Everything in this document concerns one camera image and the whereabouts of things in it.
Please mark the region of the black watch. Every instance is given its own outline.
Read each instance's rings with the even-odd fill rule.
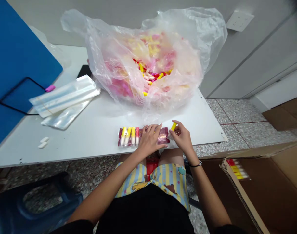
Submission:
[[[192,166],[190,163],[188,163],[188,165],[189,165],[190,167],[198,167],[198,166],[201,166],[201,161],[200,161],[200,163],[199,163],[198,165],[196,165],[196,166]]]

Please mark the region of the person's left hand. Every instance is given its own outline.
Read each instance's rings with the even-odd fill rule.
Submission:
[[[152,124],[150,126],[145,125],[142,130],[142,137],[139,143],[138,151],[143,153],[145,157],[151,155],[161,148],[168,147],[166,144],[157,144],[159,131],[162,124]]]

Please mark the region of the cartoon print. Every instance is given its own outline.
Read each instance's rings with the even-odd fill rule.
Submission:
[[[146,173],[145,173],[145,175],[143,177],[145,179],[145,182],[148,182],[149,181],[148,175]]]
[[[185,170],[179,165],[179,164],[174,164],[175,167],[178,167],[178,173],[181,176],[185,176]]]
[[[169,191],[172,191],[174,194],[177,194],[176,192],[175,192],[175,190],[174,190],[174,185],[173,184],[171,184],[171,185],[164,185],[167,189],[169,189]]]
[[[148,182],[134,183],[132,188],[131,188],[132,192],[136,192],[136,191],[144,188],[147,184],[148,184]]]

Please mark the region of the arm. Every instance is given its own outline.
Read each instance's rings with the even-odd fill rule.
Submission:
[[[192,146],[190,132],[181,122],[176,120],[173,120],[173,122],[178,124],[174,131],[170,130],[173,139],[184,152],[189,163],[198,165],[199,160]],[[231,220],[203,167],[190,167],[190,169],[194,179],[195,190],[210,232],[213,233],[217,227],[231,224]]]
[[[138,149],[89,194],[72,214],[68,223],[86,219],[96,225],[132,170],[148,155],[167,147],[167,145],[157,145],[161,127],[162,125],[152,124],[143,128],[146,131],[142,133]]]

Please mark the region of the pink eraser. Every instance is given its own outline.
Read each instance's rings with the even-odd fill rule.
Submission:
[[[49,87],[47,87],[46,89],[45,89],[45,91],[46,92],[51,92],[52,90],[54,90],[55,89],[55,86],[54,85],[50,85]]]

